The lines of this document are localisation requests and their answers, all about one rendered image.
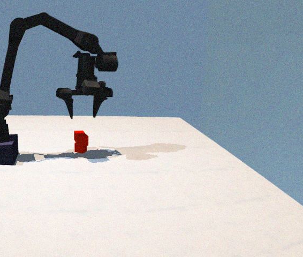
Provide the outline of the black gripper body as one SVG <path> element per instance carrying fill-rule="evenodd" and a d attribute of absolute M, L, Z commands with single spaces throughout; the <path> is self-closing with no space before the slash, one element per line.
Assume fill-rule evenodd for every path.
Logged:
<path fill-rule="evenodd" d="M 77 71 L 77 84 L 75 86 L 76 90 L 71 90 L 70 88 L 58 88 L 56 90 L 56 96 L 59 99 L 72 99 L 72 95 L 83 95 L 83 90 L 79 90 L 80 82 L 85 76 L 88 76 L 88 79 L 93 79 L 94 72 L 80 72 Z M 99 92 L 97 97 L 112 97 L 113 90 L 111 88 L 105 87 L 104 93 Z"/>

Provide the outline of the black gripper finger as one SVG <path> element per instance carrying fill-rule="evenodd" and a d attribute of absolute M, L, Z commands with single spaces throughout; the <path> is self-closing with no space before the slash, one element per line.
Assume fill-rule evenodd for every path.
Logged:
<path fill-rule="evenodd" d="M 73 99 L 62 99 L 67 105 L 67 109 L 69 111 L 70 118 L 73 119 Z"/>
<path fill-rule="evenodd" d="M 107 99 L 108 99 L 107 97 L 96 97 L 96 96 L 94 96 L 94 99 L 93 99 L 93 117 L 94 118 L 96 117 L 96 114 L 99 110 L 99 107 L 100 107 L 101 103 L 104 100 L 107 100 Z"/>

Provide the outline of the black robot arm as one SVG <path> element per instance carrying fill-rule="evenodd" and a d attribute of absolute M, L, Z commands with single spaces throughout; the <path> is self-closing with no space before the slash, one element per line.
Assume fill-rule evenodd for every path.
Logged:
<path fill-rule="evenodd" d="M 46 28 L 71 40 L 80 50 L 88 51 L 97 56 L 90 56 L 90 53 L 77 51 L 73 57 L 79 58 L 78 71 L 94 72 L 98 71 L 113 72 L 118 68 L 118 58 L 116 52 L 103 52 L 99 45 L 98 37 L 94 34 L 74 29 L 66 23 L 48 15 L 46 12 L 36 14 L 27 18 L 15 18 L 10 24 L 9 44 L 5 57 L 0 84 L 0 142 L 8 141 L 9 128 L 5 117 L 12 109 L 11 104 L 13 95 L 10 95 L 10 83 L 17 56 L 18 46 L 26 30 L 43 25 Z M 96 61 L 95 61 L 96 58 Z M 97 82 L 97 77 L 88 79 L 86 75 L 80 82 L 79 90 L 83 90 L 84 95 L 98 96 L 99 92 L 104 93 L 105 81 Z"/>

